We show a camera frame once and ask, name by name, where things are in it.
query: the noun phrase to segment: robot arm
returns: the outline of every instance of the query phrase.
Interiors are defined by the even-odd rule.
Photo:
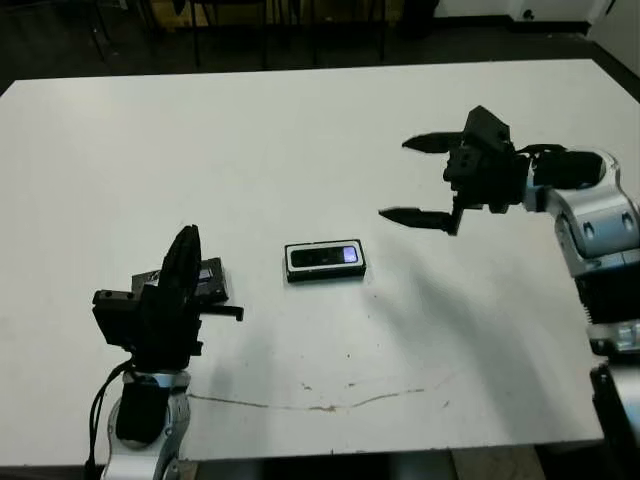
[[[549,212],[569,273],[589,317],[596,355],[594,405],[608,443],[629,476],[640,467],[640,213],[620,188],[620,169],[606,152],[531,145],[516,151],[509,126],[483,107],[463,132],[432,133],[404,144],[449,152],[444,180],[455,192],[451,213],[392,208],[379,213],[415,228],[456,235],[465,209],[506,213],[522,203]]]
[[[189,426],[186,395],[190,376],[184,371],[200,355],[200,314],[232,315],[243,309],[210,304],[196,290],[201,271],[200,236],[195,225],[176,237],[162,264],[157,285],[140,293],[100,290],[93,314],[105,340],[131,353],[98,392],[92,408],[90,455],[85,478],[97,478],[93,447],[97,421],[108,383],[123,373],[122,397],[108,421],[109,461],[103,480],[177,480],[180,443]]]

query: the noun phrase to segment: cable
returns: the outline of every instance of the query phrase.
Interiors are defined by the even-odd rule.
[[[89,458],[84,464],[84,480],[97,480],[98,470],[96,468],[95,447],[96,438],[98,435],[98,422],[100,421],[100,412],[102,411],[102,402],[104,400],[104,394],[107,391],[107,387],[113,382],[122,372],[130,370],[133,367],[133,360],[129,359],[126,362],[122,362],[116,368],[114,368],[107,380],[96,393],[95,398],[91,404],[91,410],[89,411]]]

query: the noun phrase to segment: scratch mark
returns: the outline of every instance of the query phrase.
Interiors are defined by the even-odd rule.
[[[233,404],[233,405],[243,405],[245,407],[272,408],[270,405],[267,405],[265,403],[243,402],[241,400],[229,400],[228,398],[204,397],[202,395],[196,395],[194,393],[188,393],[187,397],[191,397],[191,398],[193,398],[195,400],[208,400],[210,402],[230,403],[230,404]]]
[[[270,408],[273,410],[296,410],[296,411],[307,411],[307,412],[336,413],[338,410],[349,410],[351,408],[362,407],[363,405],[366,405],[372,402],[377,402],[379,400],[400,397],[402,395],[411,395],[414,393],[423,393],[424,391],[425,391],[424,388],[415,388],[412,390],[404,390],[402,392],[394,392],[394,393],[387,393],[385,395],[378,395],[376,397],[367,398],[366,400],[362,400],[361,402],[353,403],[351,405],[328,405],[328,406],[314,405],[312,407],[293,407],[290,405],[268,405],[266,403],[254,403],[254,402],[244,402],[241,400],[229,400],[228,398],[205,397],[203,395],[195,395],[193,393],[188,393],[187,397],[193,398],[195,400],[206,400],[208,402],[241,405],[243,407]]]
[[[354,403],[353,405],[350,405],[349,407],[346,407],[346,408],[358,408],[358,407],[361,407],[362,405],[366,405],[367,403],[377,402],[378,400],[383,400],[385,398],[393,398],[393,397],[399,397],[400,395],[409,395],[412,393],[423,393],[423,392],[424,392],[424,388],[416,388],[414,390],[405,390],[404,392],[387,393],[386,395],[378,395],[377,397],[367,398],[362,402]]]
[[[309,407],[303,410],[309,410],[310,412],[318,411],[318,412],[325,412],[325,413],[335,413],[336,410],[338,410],[339,408],[342,408],[342,407],[338,407],[337,405],[329,405],[328,407],[320,407],[320,406]]]

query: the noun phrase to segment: dark floor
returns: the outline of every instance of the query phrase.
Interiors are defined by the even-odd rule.
[[[102,5],[106,31],[83,3],[44,1],[32,6],[2,7],[0,0],[0,93],[25,78],[260,70],[260,37],[248,28],[200,32],[202,66],[196,69],[189,30],[150,34],[132,10]],[[387,28],[385,60],[380,61],[379,29],[361,22],[319,29],[318,64],[310,37],[300,27],[271,27],[268,68],[430,64],[547,58],[594,58],[640,101],[640,80],[579,33],[519,32],[500,21],[484,26],[436,26],[420,40],[401,38]]]

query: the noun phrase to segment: white table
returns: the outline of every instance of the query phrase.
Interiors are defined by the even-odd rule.
[[[126,358],[92,294],[128,289],[188,223],[246,314],[204,320],[190,392],[219,400],[191,399],[183,458],[599,438],[552,220],[472,212],[450,238],[377,214],[450,207],[445,157],[401,144],[478,104],[516,145],[609,150],[640,198],[640,106],[586,60],[15,83],[0,97],[0,464],[84,461],[91,399]],[[362,282],[285,282],[286,243],[354,237]]]

